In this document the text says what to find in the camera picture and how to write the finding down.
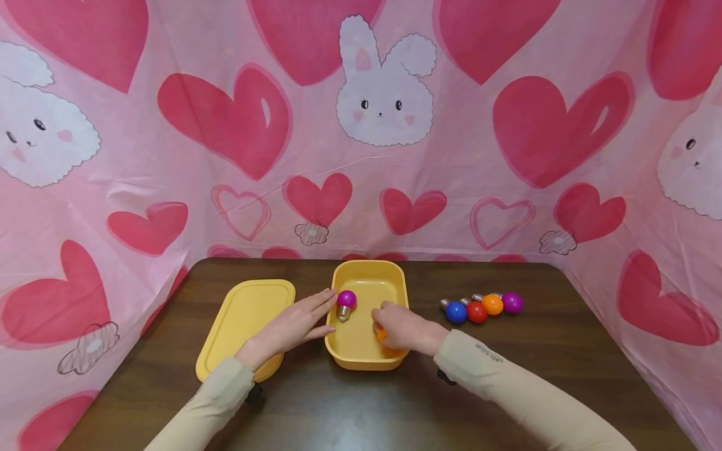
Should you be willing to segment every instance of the yellow lid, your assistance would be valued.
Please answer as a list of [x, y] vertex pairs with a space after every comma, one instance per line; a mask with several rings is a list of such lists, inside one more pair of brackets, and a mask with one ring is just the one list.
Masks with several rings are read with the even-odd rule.
[[[233, 356], [252, 336], [293, 304], [296, 287], [288, 280], [249, 280], [234, 286], [223, 301], [208, 333], [198, 361], [196, 376], [203, 382], [226, 357]], [[281, 366], [283, 354], [274, 356], [256, 371], [263, 382]]]

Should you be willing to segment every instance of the bunny face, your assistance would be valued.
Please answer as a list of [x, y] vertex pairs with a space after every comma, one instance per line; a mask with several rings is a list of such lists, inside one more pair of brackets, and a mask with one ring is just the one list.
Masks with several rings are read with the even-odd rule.
[[0, 168], [32, 187], [62, 180], [100, 148], [80, 109], [0, 76]]
[[336, 115], [346, 135], [372, 146], [425, 138], [433, 120], [433, 96], [419, 76], [431, 74], [435, 66], [433, 43], [408, 35], [382, 64], [373, 31], [361, 16], [351, 16], [341, 24], [339, 46], [346, 83]]
[[703, 105], [674, 131], [657, 164], [664, 195], [722, 219], [722, 106]]
[[372, 146], [421, 141], [431, 129], [432, 109], [431, 92], [400, 66], [356, 75], [336, 104], [346, 134]]

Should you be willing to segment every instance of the pink backdrop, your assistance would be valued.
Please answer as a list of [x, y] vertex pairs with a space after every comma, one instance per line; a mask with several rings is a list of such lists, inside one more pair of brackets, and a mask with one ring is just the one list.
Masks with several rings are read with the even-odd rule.
[[55, 449], [211, 255], [551, 263], [722, 448], [719, 1], [0, 18], [3, 450]]

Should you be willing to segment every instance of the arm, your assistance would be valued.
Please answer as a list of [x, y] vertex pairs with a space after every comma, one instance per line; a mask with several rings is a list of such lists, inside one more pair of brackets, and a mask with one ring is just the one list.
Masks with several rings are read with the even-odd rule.
[[253, 375], [271, 357], [301, 343], [323, 338], [334, 328], [314, 325], [336, 303], [325, 289], [296, 302], [268, 323], [241, 349], [218, 364], [196, 395], [150, 442], [145, 451], [202, 451], [235, 415], [253, 388]]
[[449, 379], [498, 404], [548, 450], [634, 451], [612, 425], [582, 403], [465, 333], [449, 332], [388, 302], [372, 316], [386, 329], [384, 346], [433, 356]]

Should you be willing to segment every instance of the brown table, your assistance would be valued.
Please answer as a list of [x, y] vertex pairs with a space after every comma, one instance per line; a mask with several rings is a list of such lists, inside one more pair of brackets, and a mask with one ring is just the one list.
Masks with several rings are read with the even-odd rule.
[[[287, 279], [297, 298], [331, 283], [328, 260], [209, 259], [193, 267], [61, 450], [142, 450], [199, 382], [194, 365], [228, 290]], [[412, 310], [444, 323], [444, 297], [518, 292], [525, 310], [461, 329], [591, 407], [640, 451], [694, 447], [566, 277], [538, 263], [400, 263]], [[536, 450], [497, 406], [410, 354], [396, 371], [348, 372], [323, 341], [291, 351], [209, 450]]]

